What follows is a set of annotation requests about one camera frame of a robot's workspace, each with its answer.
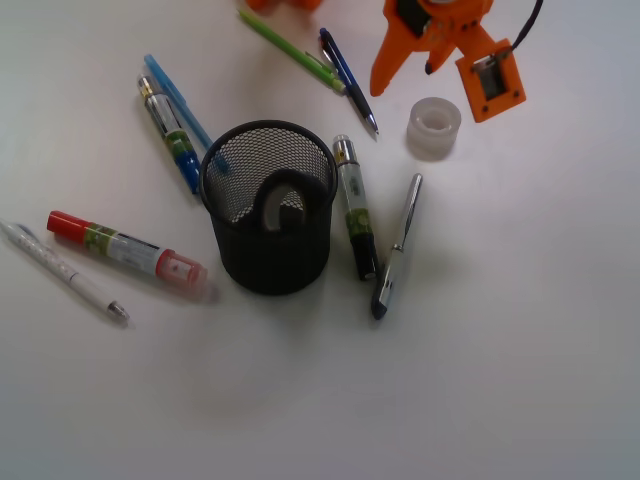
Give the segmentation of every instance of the black wire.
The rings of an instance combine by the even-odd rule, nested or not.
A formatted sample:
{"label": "black wire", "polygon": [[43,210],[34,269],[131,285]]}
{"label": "black wire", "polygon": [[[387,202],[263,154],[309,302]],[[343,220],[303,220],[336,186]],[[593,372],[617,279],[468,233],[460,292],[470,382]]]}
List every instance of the black wire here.
{"label": "black wire", "polygon": [[513,46],[511,47],[512,51],[518,48],[518,45],[522,43],[522,40],[524,40],[524,38],[527,36],[529,31],[533,27],[533,24],[536,23],[536,19],[538,18],[538,15],[540,14],[540,9],[542,8],[542,2],[543,0],[536,0],[536,6],[533,7],[533,12],[529,17],[529,20],[527,20],[527,23],[525,23],[524,27],[522,27],[522,30],[520,31],[518,38],[516,38],[516,41],[513,42]]}

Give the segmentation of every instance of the pen tip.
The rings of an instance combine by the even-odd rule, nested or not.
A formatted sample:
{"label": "pen tip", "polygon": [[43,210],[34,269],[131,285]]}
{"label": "pen tip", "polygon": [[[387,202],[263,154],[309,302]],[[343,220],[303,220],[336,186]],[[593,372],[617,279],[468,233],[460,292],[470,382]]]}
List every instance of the pen tip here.
{"label": "pen tip", "polygon": [[387,307],[378,300],[374,300],[371,302],[371,313],[373,314],[373,318],[379,322],[387,314]]}
{"label": "pen tip", "polygon": [[107,311],[118,325],[122,327],[126,327],[128,325],[131,317],[129,317],[127,311],[118,302],[111,303],[107,308]]}
{"label": "pen tip", "polygon": [[367,117],[367,123],[371,125],[371,128],[373,128],[373,131],[376,132],[376,135],[380,135],[380,131],[378,130],[378,124],[376,123],[376,119],[373,118],[373,115],[369,115]]}

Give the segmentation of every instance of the black mesh pen holder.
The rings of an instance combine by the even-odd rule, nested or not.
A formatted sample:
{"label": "black mesh pen holder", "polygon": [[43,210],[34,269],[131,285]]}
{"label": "black mesh pen holder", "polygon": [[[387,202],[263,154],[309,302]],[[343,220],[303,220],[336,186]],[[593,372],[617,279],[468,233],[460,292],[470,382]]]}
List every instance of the black mesh pen holder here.
{"label": "black mesh pen holder", "polygon": [[298,125],[251,122],[220,137],[202,162],[200,196],[229,275],[267,295],[318,278],[337,186],[331,152]]}

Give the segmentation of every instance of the silver pen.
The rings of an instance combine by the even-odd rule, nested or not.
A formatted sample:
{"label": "silver pen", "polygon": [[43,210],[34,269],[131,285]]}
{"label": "silver pen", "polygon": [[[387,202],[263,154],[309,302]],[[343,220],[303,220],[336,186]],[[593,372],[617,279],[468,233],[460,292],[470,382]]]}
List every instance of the silver pen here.
{"label": "silver pen", "polygon": [[65,282],[71,290],[97,309],[109,315],[111,320],[119,326],[127,326],[129,314],[122,308],[122,305],[110,295],[102,292],[87,277],[64,263],[53,250],[40,243],[40,240],[28,228],[0,220],[0,231],[3,231],[9,240]]}
{"label": "silver pen", "polygon": [[413,214],[420,195],[420,187],[422,187],[422,175],[416,173],[411,181],[407,201],[402,212],[402,225],[396,243],[391,248],[391,254],[387,260],[384,274],[379,277],[378,286],[371,299],[371,313],[377,321],[387,313],[391,296],[395,289],[395,283],[404,267],[404,251],[407,246],[407,238],[413,221]]}

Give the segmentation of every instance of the dark blue pen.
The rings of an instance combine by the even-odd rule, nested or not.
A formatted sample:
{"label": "dark blue pen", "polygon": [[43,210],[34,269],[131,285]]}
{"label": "dark blue pen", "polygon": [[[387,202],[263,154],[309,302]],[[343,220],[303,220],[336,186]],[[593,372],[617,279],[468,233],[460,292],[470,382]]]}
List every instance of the dark blue pen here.
{"label": "dark blue pen", "polygon": [[324,53],[329,57],[329,60],[331,60],[331,63],[336,67],[336,71],[338,72],[340,79],[347,86],[347,93],[353,100],[356,108],[362,114],[362,117],[369,125],[371,125],[371,128],[373,128],[376,133],[379,133],[376,119],[373,116],[373,112],[371,111],[366,98],[364,98],[362,90],[360,90],[360,87],[358,86],[358,82],[356,82],[351,70],[349,70],[347,62],[345,62],[340,50],[338,50],[336,42],[333,40],[333,37],[326,28],[320,29],[320,45]]}

